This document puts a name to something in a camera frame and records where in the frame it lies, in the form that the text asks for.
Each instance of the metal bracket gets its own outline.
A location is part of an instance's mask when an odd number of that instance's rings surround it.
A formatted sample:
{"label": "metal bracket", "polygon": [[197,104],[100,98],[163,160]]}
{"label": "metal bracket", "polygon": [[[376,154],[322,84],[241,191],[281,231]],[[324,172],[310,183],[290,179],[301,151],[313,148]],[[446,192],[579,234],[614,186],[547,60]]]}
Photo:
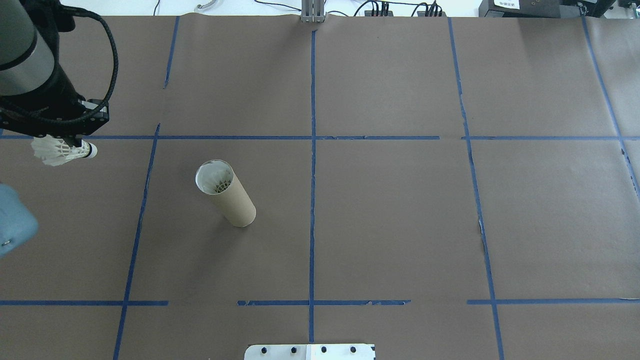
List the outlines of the metal bracket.
{"label": "metal bracket", "polygon": [[244,360],[375,360],[373,344],[252,345]]}
{"label": "metal bracket", "polygon": [[302,0],[302,22],[324,22],[324,0]]}

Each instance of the white label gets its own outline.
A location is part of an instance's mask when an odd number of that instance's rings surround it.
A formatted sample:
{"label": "white label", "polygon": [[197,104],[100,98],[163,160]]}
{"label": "white label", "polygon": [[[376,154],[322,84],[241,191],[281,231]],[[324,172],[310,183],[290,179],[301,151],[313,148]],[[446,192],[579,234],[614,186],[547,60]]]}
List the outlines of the white label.
{"label": "white label", "polygon": [[507,9],[520,9],[520,0],[493,0],[495,6]]}

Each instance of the shuttlecock inside tube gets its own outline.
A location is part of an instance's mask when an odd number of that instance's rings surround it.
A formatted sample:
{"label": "shuttlecock inside tube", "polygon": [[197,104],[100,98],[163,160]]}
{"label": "shuttlecock inside tube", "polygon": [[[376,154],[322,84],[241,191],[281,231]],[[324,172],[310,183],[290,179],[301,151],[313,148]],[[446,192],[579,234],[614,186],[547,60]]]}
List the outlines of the shuttlecock inside tube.
{"label": "shuttlecock inside tube", "polygon": [[211,160],[204,163],[196,174],[196,185],[207,195],[224,192],[234,180],[231,166],[222,160]]}

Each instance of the white metal plate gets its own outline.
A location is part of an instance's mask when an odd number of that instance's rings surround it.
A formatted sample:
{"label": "white metal plate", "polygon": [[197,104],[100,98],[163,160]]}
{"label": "white metal plate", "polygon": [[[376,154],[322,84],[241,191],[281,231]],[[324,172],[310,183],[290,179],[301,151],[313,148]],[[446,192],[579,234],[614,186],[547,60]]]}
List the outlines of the white metal plate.
{"label": "white metal plate", "polygon": [[244,360],[268,359],[375,360],[376,346],[372,344],[252,345],[244,352]]}

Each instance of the black cable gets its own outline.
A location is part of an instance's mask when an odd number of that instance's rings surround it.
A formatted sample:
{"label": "black cable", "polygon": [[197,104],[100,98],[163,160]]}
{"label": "black cable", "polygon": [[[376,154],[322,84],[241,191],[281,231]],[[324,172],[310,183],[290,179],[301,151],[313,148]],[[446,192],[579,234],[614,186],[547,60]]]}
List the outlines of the black cable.
{"label": "black cable", "polygon": [[326,13],[341,13],[341,14],[343,14],[344,16],[349,17],[349,15],[347,15],[347,14],[345,14],[345,13],[343,13],[343,12],[339,12],[338,10],[331,10],[330,12],[326,12]]}
{"label": "black cable", "polygon": [[415,6],[415,8],[413,9],[413,12],[411,13],[412,17],[415,15],[415,12],[418,11],[418,8],[422,5],[424,5],[424,13],[426,13],[429,10],[429,4],[419,3],[418,5]]}
{"label": "black cable", "polygon": [[376,5],[376,9],[378,8],[378,3],[374,0],[366,0],[364,3],[362,3],[358,9],[356,10],[356,12],[353,14],[353,16],[358,16],[358,12],[360,11],[360,9],[362,9],[367,3],[371,3],[371,15],[373,15],[373,4]]}
{"label": "black cable", "polygon": [[298,11],[298,12],[301,12],[301,11],[302,11],[302,9],[294,8],[293,6],[289,6],[289,5],[276,4],[276,3],[266,3],[266,2],[264,2],[264,1],[259,1],[259,0],[253,0],[253,1],[254,1],[254,2],[256,2],[256,3],[259,3],[259,4],[265,4],[265,5],[284,6],[284,7],[286,7],[286,8],[290,8],[290,9],[292,9],[292,10],[296,10],[296,11]]}
{"label": "black cable", "polygon": [[44,124],[49,124],[49,125],[70,126],[70,125],[76,125],[94,116],[96,113],[98,113],[98,111],[102,110],[103,107],[107,106],[107,103],[111,98],[111,94],[113,94],[113,89],[116,86],[116,78],[118,77],[118,52],[116,51],[116,42],[115,40],[113,40],[113,34],[109,29],[109,25],[107,25],[107,22],[100,15],[82,8],[74,8],[71,6],[62,6],[62,8],[65,12],[69,13],[72,16],[88,17],[93,20],[99,21],[102,24],[104,31],[107,33],[107,37],[109,38],[109,44],[111,45],[111,54],[113,55],[113,71],[111,72],[111,81],[109,82],[109,89],[107,90],[107,94],[104,96],[104,99],[100,102],[100,104],[98,104],[98,106],[96,106],[93,110],[90,110],[88,113],[85,113],[75,119],[64,120],[64,121],[47,119],[45,117],[41,117],[39,115],[41,110],[36,110],[36,111],[25,110],[20,106],[13,104],[9,100],[5,99],[4,97],[0,97],[0,105],[8,108],[9,110],[15,113],[18,113],[19,115],[22,115],[23,117],[28,118],[29,120],[35,120],[35,121],[43,122]]}
{"label": "black cable", "polygon": [[435,12],[437,9],[438,9],[438,4],[436,3],[436,0],[433,0],[433,4],[431,4],[431,8],[429,9],[429,16],[431,17],[435,16]]}
{"label": "black cable", "polygon": [[160,5],[160,0],[156,3],[156,7],[154,8],[154,16],[156,16],[156,10],[158,9],[158,5]]}

